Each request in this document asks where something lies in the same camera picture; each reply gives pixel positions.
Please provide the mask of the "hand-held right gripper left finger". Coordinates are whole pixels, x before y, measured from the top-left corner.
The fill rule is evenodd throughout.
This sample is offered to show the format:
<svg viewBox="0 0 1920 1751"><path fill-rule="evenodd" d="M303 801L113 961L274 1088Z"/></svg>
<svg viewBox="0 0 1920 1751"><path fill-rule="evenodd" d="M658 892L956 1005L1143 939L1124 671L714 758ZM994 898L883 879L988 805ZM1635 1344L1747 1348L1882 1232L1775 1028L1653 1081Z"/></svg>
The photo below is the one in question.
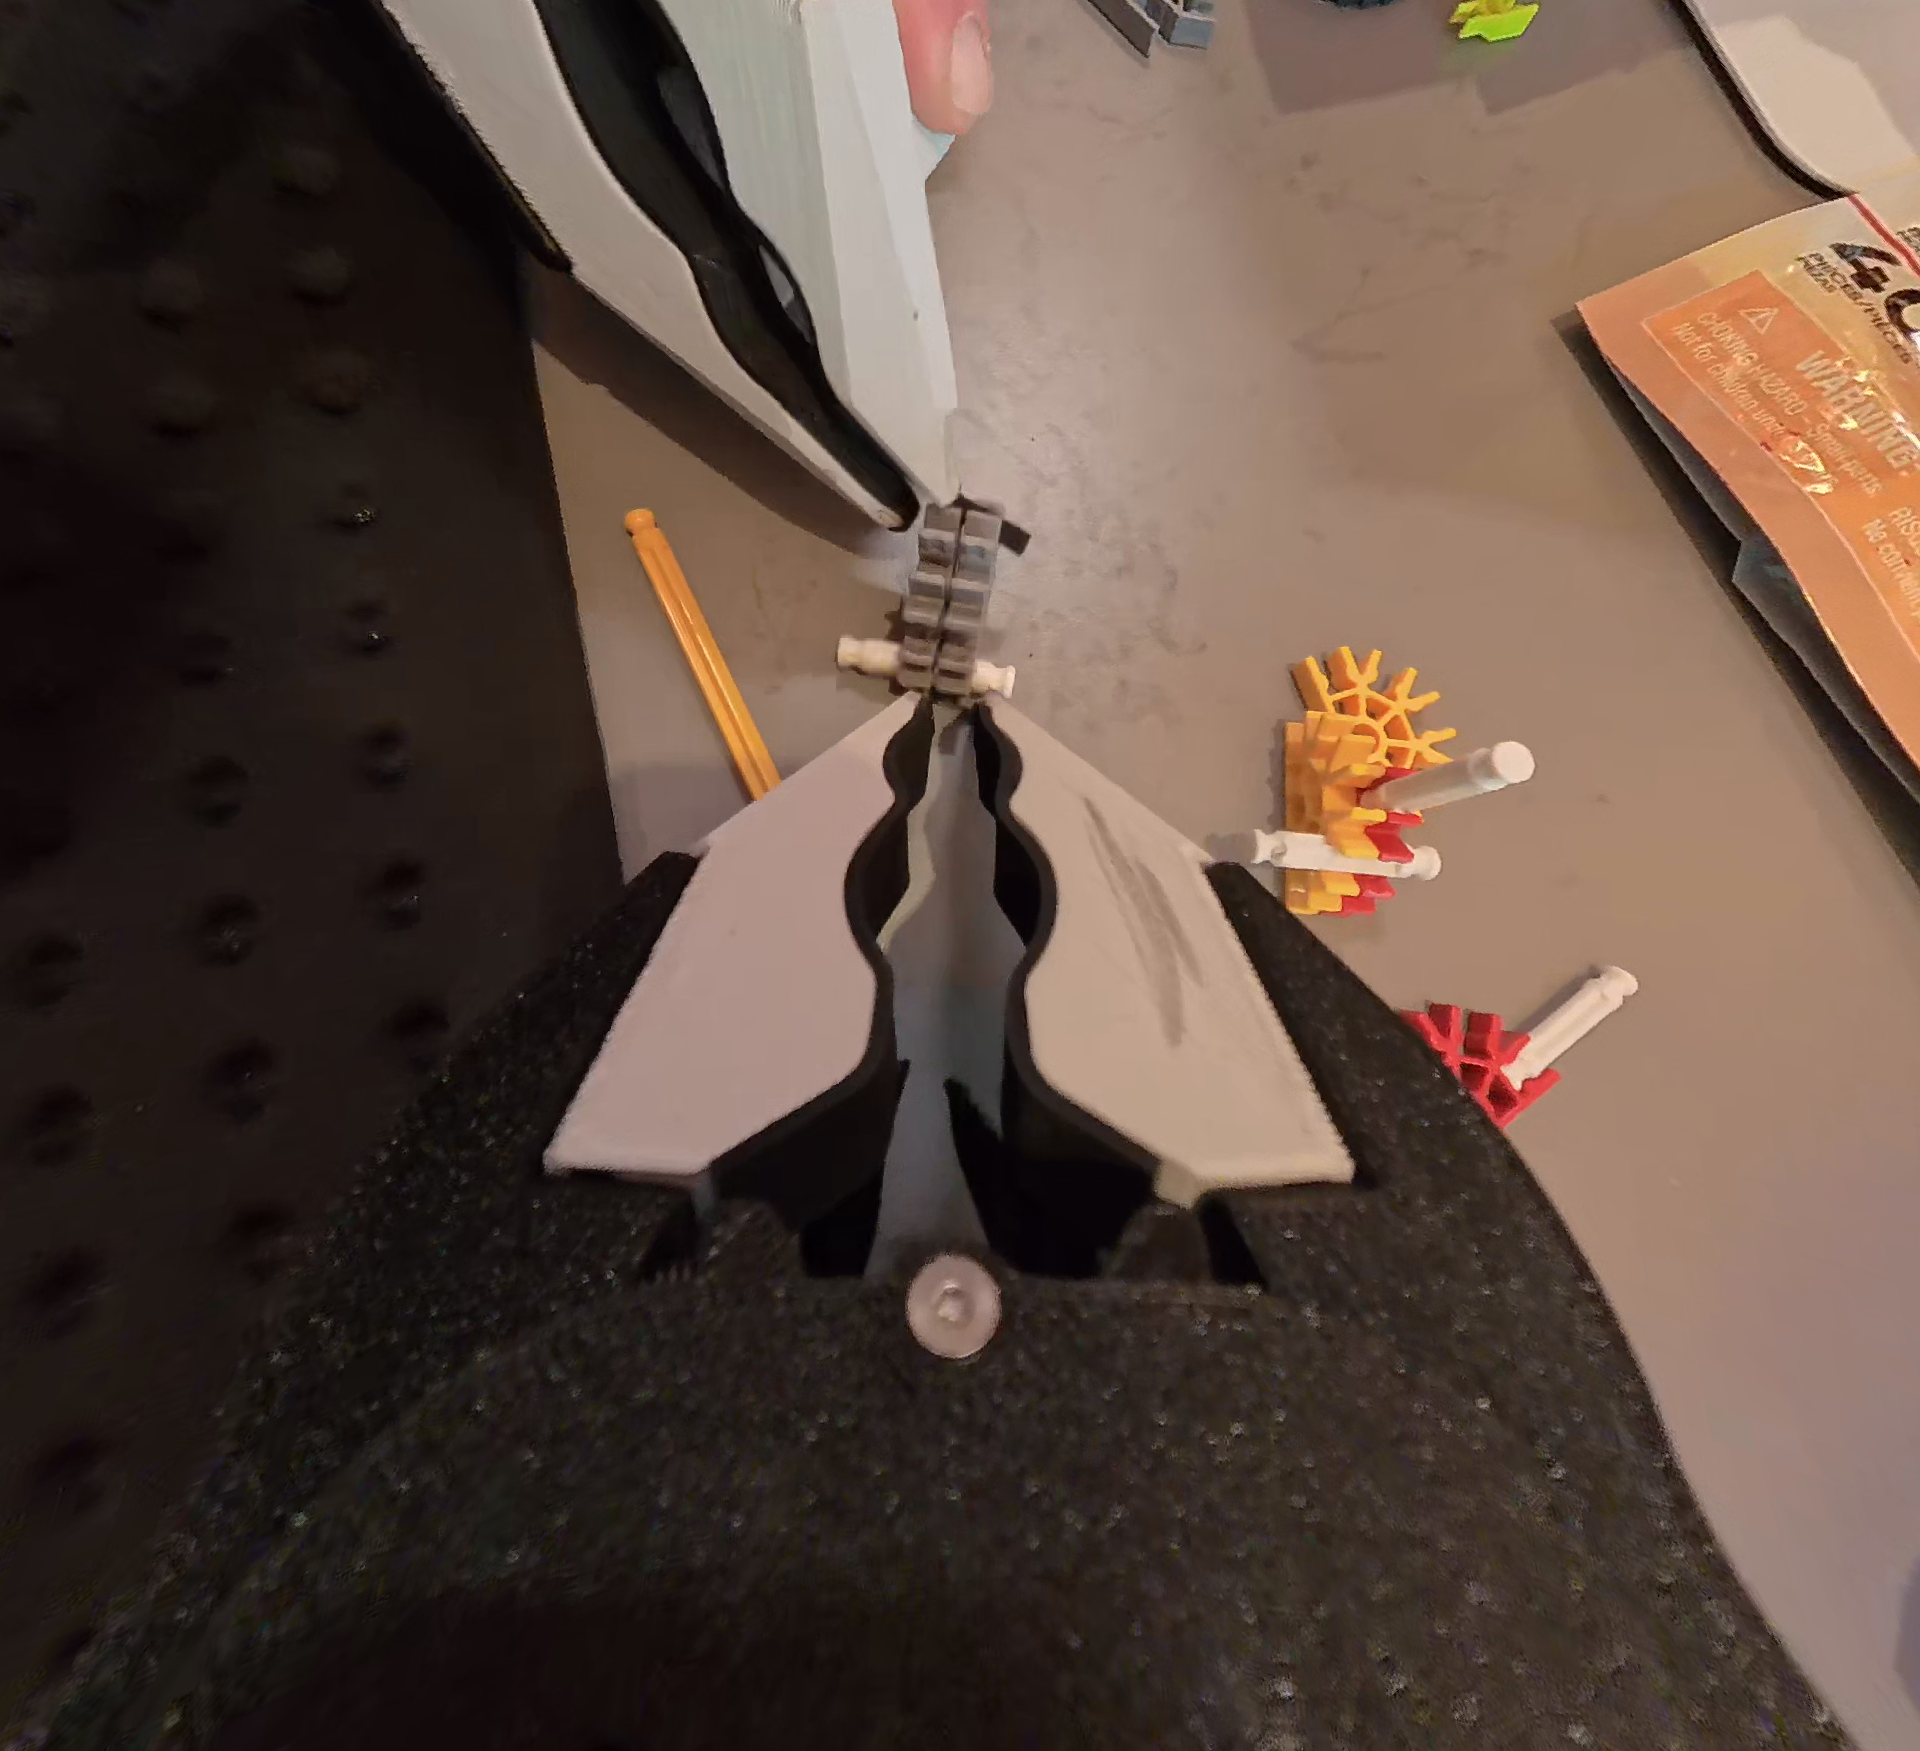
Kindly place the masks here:
<svg viewBox="0 0 1920 1751"><path fill-rule="evenodd" d="M714 1197L852 1197L899 1105L894 970L934 712L897 700L716 827L545 1150Z"/></svg>

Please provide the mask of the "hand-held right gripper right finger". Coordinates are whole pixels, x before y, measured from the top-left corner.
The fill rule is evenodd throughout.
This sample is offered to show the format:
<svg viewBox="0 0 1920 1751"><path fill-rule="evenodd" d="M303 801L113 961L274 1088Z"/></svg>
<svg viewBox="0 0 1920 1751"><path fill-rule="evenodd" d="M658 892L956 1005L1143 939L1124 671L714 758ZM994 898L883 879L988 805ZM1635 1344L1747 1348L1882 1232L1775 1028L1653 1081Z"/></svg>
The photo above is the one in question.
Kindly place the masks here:
<svg viewBox="0 0 1920 1751"><path fill-rule="evenodd" d="M1353 1159L1210 879L1212 858L1015 709L975 716L995 901L1021 939L1001 1134L1193 1208L1346 1185Z"/></svg>

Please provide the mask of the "yellow and red connector assembly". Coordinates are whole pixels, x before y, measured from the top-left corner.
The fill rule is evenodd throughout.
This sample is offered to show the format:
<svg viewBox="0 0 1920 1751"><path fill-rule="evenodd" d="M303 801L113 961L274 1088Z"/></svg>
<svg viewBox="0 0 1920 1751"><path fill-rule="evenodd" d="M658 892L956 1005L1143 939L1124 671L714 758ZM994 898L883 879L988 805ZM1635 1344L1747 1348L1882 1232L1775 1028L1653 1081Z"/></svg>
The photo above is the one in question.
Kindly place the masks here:
<svg viewBox="0 0 1920 1751"><path fill-rule="evenodd" d="M1444 807L1526 783L1526 745L1506 740L1451 756L1455 731L1428 727L1439 694L1415 669L1342 645L1292 671L1302 712L1282 729L1281 823L1217 838L1217 863L1261 874L1295 918L1373 914L1430 881L1441 854L1419 827Z"/></svg>

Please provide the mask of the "grey connector assembly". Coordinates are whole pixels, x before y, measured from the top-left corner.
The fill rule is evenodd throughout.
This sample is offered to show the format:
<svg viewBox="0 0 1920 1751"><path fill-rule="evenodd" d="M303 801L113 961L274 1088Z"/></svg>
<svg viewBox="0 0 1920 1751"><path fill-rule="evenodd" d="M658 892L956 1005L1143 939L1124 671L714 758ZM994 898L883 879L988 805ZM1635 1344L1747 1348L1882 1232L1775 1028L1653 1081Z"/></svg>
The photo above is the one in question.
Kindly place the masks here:
<svg viewBox="0 0 1920 1751"><path fill-rule="evenodd" d="M997 562L1005 549L1021 554L1025 547L1026 533L992 502L959 498L925 507L917 562L899 594L899 638L843 636L837 671L956 705L1012 698L1015 671L981 658L981 638L995 600Z"/></svg>

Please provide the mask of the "red connector with white rod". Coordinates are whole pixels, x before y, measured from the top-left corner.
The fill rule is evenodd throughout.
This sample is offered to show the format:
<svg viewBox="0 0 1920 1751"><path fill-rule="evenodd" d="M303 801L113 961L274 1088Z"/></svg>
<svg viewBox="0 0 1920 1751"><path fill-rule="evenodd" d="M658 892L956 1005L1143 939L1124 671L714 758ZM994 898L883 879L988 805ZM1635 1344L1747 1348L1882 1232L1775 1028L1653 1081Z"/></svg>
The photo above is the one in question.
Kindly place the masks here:
<svg viewBox="0 0 1920 1751"><path fill-rule="evenodd" d="M1531 1028L1511 1028L1500 1014L1468 1012L1442 1003L1404 1012L1402 1019L1490 1123L1506 1132L1542 1094L1553 1090L1559 1083L1557 1063L1639 988L1639 979L1628 970L1602 968Z"/></svg>

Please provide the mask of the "yellow plastic rod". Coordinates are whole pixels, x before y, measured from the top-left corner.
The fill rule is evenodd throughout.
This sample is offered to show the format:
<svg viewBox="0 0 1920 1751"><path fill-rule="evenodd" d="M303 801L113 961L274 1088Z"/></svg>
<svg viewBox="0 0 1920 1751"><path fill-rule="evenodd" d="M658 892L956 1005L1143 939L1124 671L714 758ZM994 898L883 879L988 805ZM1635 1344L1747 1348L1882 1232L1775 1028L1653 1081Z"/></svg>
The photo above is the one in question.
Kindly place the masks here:
<svg viewBox="0 0 1920 1751"><path fill-rule="evenodd" d="M687 661L694 683L721 736L745 796L750 801L767 798L779 787L779 772L667 533L647 509L630 511L625 516L625 531L656 592L661 612Z"/></svg>

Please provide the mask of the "orange toy package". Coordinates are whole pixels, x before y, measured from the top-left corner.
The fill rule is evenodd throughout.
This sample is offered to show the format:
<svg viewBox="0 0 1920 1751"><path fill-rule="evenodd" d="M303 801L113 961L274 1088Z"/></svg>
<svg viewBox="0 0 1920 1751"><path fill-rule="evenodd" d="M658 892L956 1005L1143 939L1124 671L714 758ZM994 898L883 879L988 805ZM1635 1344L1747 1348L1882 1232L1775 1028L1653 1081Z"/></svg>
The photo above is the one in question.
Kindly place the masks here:
<svg viewBox="0 0 1920 1751"><path fill-rule="evenodd" d="M1577 311L1737 536L1737 587L1915 798L1916 167Z"/></svg>

